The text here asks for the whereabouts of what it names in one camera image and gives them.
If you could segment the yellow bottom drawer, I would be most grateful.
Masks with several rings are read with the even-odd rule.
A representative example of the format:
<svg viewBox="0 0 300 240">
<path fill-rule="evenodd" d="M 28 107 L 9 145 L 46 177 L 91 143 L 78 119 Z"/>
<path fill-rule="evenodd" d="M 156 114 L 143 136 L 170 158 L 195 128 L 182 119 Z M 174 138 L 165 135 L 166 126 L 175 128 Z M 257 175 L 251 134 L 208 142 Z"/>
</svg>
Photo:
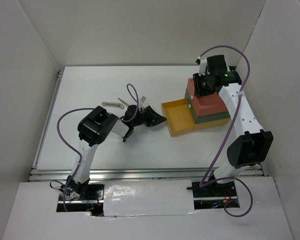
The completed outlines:
<svg viewBox="0 0 300 240">
<path fill-rule="evenodd" d="M 171 137 L 185 133 L 226 125 L 230 120 L 228 112 L 203 116 L 195 120 L 185 98 L 161 104 L 163 116 Z"/>
</svg>

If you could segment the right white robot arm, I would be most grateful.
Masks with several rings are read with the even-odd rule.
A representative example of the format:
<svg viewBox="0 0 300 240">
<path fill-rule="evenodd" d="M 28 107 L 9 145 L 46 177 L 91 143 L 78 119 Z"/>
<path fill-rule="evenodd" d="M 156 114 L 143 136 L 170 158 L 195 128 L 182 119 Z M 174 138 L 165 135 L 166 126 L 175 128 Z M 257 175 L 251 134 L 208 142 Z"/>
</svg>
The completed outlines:
<svg viewBox="0 0 300 240">
<path fill-rule="evenodd" d="M 196 97 L 218 96 L 225 103 L 236 139 L 227 148 L 226 161 L 209 177 L 209 193 L 219 196 L 225 184 L 242 171 L 263 162 L 273 142 L 271 131 L 265 131 L 256 119 L 243 91 L 244 82 L 236 71 L 231 71 L 223 55 L 198 57 L 199 72 L 193 74 Z"/>
</svg>

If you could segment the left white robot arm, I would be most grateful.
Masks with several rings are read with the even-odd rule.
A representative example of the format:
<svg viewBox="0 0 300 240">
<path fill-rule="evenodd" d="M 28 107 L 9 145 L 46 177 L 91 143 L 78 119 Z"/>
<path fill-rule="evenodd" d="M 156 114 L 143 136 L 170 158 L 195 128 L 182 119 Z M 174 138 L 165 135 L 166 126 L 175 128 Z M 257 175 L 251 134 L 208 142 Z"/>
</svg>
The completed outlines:
<svg viewBox="0 0 300 240">
<path fill-rule="evenodd" d="M 155 112 L 151 106 L 129 105 L 124 116 L 118 117 L 101 106 L 97 106 L 78 124 L 79 147 L 75 165 L 66 180 L 66 187 L 78 200 L 89 193 L 90 169 L 97 148 L 109 133 L 120 136 L 123 141 L 140 125 L 154 127 L 167 119 Z"/>
</svg>

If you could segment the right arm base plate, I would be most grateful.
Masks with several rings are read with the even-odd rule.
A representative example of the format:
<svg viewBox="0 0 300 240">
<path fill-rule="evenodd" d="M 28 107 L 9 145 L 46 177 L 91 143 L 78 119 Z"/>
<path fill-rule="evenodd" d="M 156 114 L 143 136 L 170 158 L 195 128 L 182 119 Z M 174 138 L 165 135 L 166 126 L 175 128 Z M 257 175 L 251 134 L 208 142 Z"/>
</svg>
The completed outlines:
<svg viewBox="0 0 300 240">
<path fill-rule="evenodd" d="M 195 199 L 231 198 L 237 196 L 236 187 L 233 181 L 224 184 L 214 182 L 205 187 L 200 187 L 199 184 L 199 182 L 192 182 L 191 186 L 186 188 L 187 190 L 192 191 Z"/>
</svg>

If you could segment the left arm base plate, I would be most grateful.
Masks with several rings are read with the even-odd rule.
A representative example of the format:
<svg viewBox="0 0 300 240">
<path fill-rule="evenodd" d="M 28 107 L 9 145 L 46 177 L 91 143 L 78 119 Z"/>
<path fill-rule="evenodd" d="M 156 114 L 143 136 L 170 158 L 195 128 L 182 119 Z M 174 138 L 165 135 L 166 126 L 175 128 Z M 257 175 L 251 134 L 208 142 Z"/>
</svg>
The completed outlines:
<svg viewBox="0 0 300 240">
<path fill-rule="evenodd" d="M 83 193 L 76 193 L 74 190 L 66 190 L 65 197 L 63 197 L 63 192 L 59 194 L 58 201 L 65 201 L 66 204 L 74 203 L 93 203 L 101 204 L 104 201 L 104 184 L 91 184 Z"/>
</svg>

